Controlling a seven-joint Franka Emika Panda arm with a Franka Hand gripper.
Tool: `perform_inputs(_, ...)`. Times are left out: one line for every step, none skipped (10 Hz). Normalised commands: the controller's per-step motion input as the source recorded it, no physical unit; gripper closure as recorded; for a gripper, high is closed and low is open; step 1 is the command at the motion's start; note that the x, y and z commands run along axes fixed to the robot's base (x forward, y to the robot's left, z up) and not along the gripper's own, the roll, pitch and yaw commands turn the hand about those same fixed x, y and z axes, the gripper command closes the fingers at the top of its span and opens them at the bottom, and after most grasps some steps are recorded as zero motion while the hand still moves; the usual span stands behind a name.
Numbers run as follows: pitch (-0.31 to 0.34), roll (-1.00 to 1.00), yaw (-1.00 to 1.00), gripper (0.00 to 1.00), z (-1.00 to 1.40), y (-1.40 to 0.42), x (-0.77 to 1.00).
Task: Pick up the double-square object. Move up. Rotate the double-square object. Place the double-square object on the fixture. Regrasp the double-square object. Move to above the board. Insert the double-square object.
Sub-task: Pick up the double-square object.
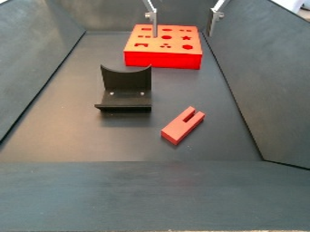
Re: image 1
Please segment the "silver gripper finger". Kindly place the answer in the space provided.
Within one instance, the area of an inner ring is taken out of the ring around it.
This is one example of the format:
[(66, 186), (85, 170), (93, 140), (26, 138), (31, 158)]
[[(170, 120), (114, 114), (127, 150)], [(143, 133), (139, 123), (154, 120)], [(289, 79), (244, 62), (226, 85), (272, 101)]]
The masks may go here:
[(154, 4), (151, 3), (151, 0), (142, 0), (143, 4), (147, 8), (146, 12), (146, 18), (151, 21), (153, 23), (153, 37), (158, 37), (158, 9), (155, 8)]
[(210, 23), (209, 23), (209, 36), (214, 34), (216, 23), (225, 17), (224, 9), (229, 3), (229, 0), (218, 0), (212, 8)]

